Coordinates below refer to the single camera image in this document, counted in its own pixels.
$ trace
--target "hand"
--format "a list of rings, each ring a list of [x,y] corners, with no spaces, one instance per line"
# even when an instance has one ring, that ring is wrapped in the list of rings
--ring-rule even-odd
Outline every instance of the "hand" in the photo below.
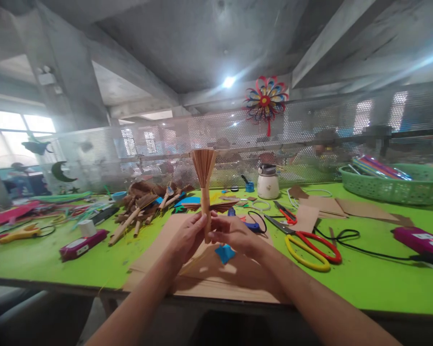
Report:
[[[173,254],[174,260],[178,260],[181,265],[185,264],[196,253],[197,248],[204,240],[204,227],[207,221],[207,215],[199,212],[190,217],[177,231],[169,249]]]
[[[237,216],[212,217],[212,229],[215,232],[208,234],[212,243],[229,244],[237,252],[253,259],[260,255],[266,245]]]

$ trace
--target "yellow glue gun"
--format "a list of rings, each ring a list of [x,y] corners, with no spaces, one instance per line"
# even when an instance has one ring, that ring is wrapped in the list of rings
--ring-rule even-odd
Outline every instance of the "yellow glue gun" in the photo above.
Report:
[[[18,239],[35,238],[42,233],[41,229],[37,227],[37,224],[31,224],[23,227],[15,232],[9,233],[0,239],[0,244],[6,244]]]

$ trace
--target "green plastic basket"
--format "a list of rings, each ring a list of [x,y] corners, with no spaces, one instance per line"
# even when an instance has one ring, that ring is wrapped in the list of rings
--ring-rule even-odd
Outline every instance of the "green plastic basket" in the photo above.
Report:
[[[359,196],[389,203],[433,205],[433,167],[417,164],[395,164],[394,167],[414,180],[397,180],[359,175],[350,167],[341,167],[343,187]]]

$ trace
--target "white spool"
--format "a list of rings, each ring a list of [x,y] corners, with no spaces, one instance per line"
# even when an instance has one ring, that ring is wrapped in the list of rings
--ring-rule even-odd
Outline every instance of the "white spool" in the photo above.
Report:
[[[82,237],[88,238],[96,234],[96,227],[93,220],[84,220],[78,223]]]

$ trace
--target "perforated metal panel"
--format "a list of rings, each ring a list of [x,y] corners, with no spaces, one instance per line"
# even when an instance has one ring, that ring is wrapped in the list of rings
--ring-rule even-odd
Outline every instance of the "perforated metal panel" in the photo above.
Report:
[[[433,83],[288,102],[271,123],[271,137],[267,124],[247,121],[244,110],[163,123],[56,135],[50,139],[55,154],[46,154],[41,164],[48,175],[52,163],[67,160],[67,175],[79,178],[74,184],[92,191],[104,185],[121,190],[148,178],[197,187],[189,152],[211,147],[218,150],[212,188],[243,186],[241,174],[256,181],[262,162],[283,167],[281,185],[331,182],[340,179],[337,168],[352,156],[379,154],[377,138],[361,135],[371,124],[389,125],[400,137],[418,131],[416,138],[393,139],[383,161],[433,162]],[[48,181],[53,191],[62,185],[51,176]]]

